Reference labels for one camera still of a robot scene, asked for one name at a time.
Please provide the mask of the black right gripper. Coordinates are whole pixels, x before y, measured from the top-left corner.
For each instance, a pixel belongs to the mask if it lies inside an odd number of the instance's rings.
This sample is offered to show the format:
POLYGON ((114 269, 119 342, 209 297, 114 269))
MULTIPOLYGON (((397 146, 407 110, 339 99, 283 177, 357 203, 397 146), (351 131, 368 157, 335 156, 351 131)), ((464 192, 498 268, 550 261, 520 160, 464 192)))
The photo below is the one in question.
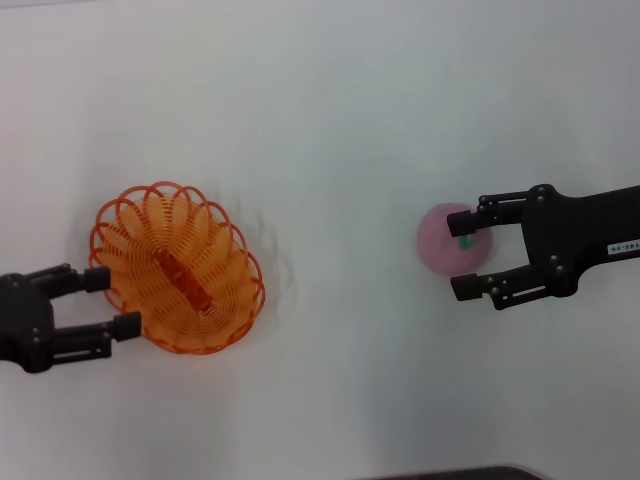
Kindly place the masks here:
POLYGON ((531 265, 452 277, 458 301, 487 294, 496 310, 504 310, 544 298, 545 288, 551 296, 571 296, 588 269, 639 256, 637 186, 569 197, 542 184, 527 192, 526 204, 524 191, 483 195, 475 212, 447 216, 453 237, 520 222, 531 265))

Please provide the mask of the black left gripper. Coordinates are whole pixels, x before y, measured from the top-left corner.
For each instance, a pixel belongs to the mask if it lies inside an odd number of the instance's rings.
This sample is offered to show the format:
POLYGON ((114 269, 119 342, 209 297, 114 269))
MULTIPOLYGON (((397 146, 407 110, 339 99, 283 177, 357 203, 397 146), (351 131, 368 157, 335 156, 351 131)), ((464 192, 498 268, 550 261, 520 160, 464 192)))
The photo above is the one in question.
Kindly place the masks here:
POLYGON ((49 370, 53 360, 110 358, 113 341, 141 336, 140 312, 117 315, 108 322, 54 330, 53 308, 48 299, 110 288, 111 271, 104 266, 78 272, 69 264, 61 264, 32 272, 29 279, 17 273, 2 276, 1 360, 36 374, 49 370))

